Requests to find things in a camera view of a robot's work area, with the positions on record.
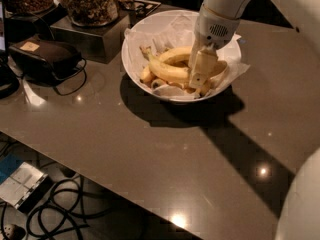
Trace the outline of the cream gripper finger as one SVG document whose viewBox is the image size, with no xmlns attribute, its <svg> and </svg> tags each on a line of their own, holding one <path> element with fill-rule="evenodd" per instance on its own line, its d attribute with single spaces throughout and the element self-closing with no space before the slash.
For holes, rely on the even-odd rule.
<svg viewBox="0 0 320 240">
<path fill-rule="evenodd" d="M 212 46 L 203 46 L 197 53 L 194 67 L 190 68 L 189 86 L 200 88 L 213 71 L 217 60 L 216 50 Z"/>
<path fill-rule="evenodd" d="M 192 46 L 192 49 L 191 49 L 189 62 L 188 62 L 188 66 L 190 68 L 194 67 L 197 53 L 201 48 L 202 48 L 202 46 L 201 46 L 200 41 L 198 39 L 195 39 L 194 43 L 193 43 L 193 46 Z"/>
</svg>

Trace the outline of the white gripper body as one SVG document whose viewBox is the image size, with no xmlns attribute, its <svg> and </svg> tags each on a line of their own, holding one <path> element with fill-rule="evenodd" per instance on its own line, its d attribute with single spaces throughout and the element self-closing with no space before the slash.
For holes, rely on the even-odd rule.
<svg viewBox="0 0 320 240">
<path fill-rule="evenodd" d="M 239 19 L 226 18 L 202 5 L 194 29 L 194 46 L 219 50 L 232 39 L 239 26 Z"/>
</svg>

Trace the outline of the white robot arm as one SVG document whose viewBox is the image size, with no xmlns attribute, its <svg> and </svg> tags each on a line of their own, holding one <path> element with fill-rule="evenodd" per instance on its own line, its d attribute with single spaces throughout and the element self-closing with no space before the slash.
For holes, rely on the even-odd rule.
<svg viewBox="0 0 320 240">
<path fill-rule="evenodd" d="M 227 46 L 242 18 L 287 28 L 300 36 L 294 45 L 320 46 L 320 0 L 203 0 L 195 24 L 191 81 L 205 74 L 214 53 Z M 279 216 L 275 240 L 320 240 L 320 149 L 296 174 L 260 149 L 252 150 L 239 133 L 222 143 L 223 154 Z"/>
</svg>

